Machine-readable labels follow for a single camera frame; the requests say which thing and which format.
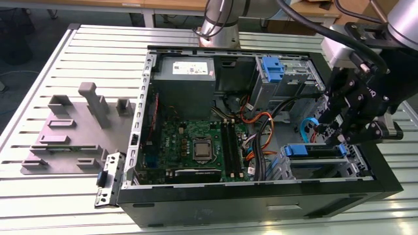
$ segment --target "floor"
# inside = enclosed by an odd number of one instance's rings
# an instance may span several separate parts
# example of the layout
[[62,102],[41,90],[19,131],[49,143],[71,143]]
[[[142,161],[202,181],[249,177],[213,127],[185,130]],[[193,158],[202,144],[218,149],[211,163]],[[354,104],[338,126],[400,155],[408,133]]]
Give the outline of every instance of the floor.
[[[58,16],[59,17],[53,20],[47,10],[31,9],[30,18],[37,31],[27,36],[27,42],[34,52],[34,58],[29,63],[19,66],[8,65],[0,60],[0,81],[8,88],[6,92],[0,93],[0,133],[38,77],[34,72],[2,74],[10,71],[41,72],[71,23],[133,26],[131,17],[127,13],[61,10],[58,11]],[[142,16],[135,15],[134,17],[138,19],[139,25],[142,25]],[[203,17],[169,16],[169,21],[169,23],[165,23],[163,17],[161,15],[155,16],[157,27],[186,29],[202,26]],[[240,30],[246,32],[264,32],[260,20],[250,19],[240,20]]]

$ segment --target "slotted metal table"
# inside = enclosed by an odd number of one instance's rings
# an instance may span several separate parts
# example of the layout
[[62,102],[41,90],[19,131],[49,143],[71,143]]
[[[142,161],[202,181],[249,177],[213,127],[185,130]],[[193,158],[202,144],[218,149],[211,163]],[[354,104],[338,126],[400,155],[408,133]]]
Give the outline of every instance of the slotted metal table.
[[[322,53],[322,37],[241,33],[245,49]],[[82,25],[67,30],[0,136],[0,232],[11,234],[418,234],[418,118],[408,103],[394,115],[405,138],[380,144],[405,191],[333,218],[198,227],[139,228],[122,209],[94,209],[95,175],[23,175],[22,160],[50,114],[51,96],[82,101],[82,82],[95,82],[109,102],[137,99],[147,45],[198,46],[190,30]]]

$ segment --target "power supply label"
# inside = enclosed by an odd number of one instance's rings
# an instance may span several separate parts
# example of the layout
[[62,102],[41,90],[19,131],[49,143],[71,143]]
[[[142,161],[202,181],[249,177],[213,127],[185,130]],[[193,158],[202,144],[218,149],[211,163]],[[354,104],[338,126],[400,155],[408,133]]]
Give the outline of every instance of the power supply label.
[[209,75],[207,62],[174,62],[173,74]]

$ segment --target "ram slot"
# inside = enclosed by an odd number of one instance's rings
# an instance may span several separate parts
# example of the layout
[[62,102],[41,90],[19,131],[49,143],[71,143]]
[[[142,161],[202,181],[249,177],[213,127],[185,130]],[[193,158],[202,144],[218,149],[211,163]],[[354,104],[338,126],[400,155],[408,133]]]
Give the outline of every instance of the ram slot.
[[241,158],[240,158],[240,149],[238,149],[238,140],[237,140],[237,132],[236,125],[229,123],[229,144],[230,144],[230,152],[233,156],[233,169],[236,173],[236,177],[244,177],[244,173],[241,170]]
[[223,150],[223,161],[225,161],[225,171],[227,176],[233,176],[233,155],[230,151],[230,141],[229,141],[229,129],[227,124],[221,124],[221,136],[222,136],[222,150]]

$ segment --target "motherboard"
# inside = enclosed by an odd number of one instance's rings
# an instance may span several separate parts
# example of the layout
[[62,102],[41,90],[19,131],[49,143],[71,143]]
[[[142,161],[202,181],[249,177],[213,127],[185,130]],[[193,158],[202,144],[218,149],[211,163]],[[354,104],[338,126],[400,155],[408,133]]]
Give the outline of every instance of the motherboard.
[[141,184],[242,182],[245,124],[233,121],[166,121],[159,148],[146,151]]

